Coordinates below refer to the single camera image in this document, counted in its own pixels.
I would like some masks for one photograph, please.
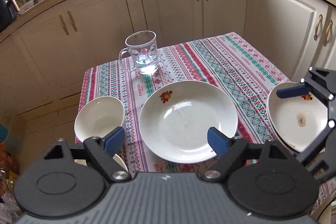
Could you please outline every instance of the table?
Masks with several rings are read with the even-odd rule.
[[[130,57],[124,62],[128,68],[133,66]],[[236,105],[238,133],[249,142],[264,143],[274,138],[266,100],[271,89],[288,78],[234,32],[159,49],[159,69],[152,75],[126,73],[118,61],[87,70],[79,110],[100,96],[121,100],[126,113],[126,138],[118,154],[131,174],[136,171],[201,173],[215,159],[198,164],[168,162],[152,153],[140,136],[138,118],[147,98],[160,87],[181,80],[205,81],[223,89]],[[320,186],[314,210],[335,188],[335,179]]]

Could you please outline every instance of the brown stain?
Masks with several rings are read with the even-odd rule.
[[[297,124],[299,125],[299,127],[304,127],[306,126],[306,117],[305,115],[303,115],[302,113],[298,113],[297,116]]]

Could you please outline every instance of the ribbed gray surface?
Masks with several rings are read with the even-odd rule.
[[[135,180],[111,186],[103,200],[86,213],[63,220],[23,215],[17,224],[313,224],[310,216],[273,221],[247,216],[220,184],[199,180],[195,173],[139,173]]]

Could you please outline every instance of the white logo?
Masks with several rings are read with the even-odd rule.
[[[165,175],[164,177],[161,177],[163,180],[167,181],[169,179],[171,179],[171,176],[170,175]]]

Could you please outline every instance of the baseboard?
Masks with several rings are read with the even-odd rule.
[[[46,115],[46,114],[51,113],[51,112],[55,112],[57,110],[61,110],[61,109],[76,105],[76,104],[79,103],[80,97],[81,97],[81,94],[78,93],[78,94],[63,98],[61,100],[57,100],[57,101],[51,102],[49,104],[39,106],[39,107],[34,108],[32,110],[23,112],[23,113],[19,114],[18,116],[21,119],[23,119],[25,121],[28,121],[28,120]]]

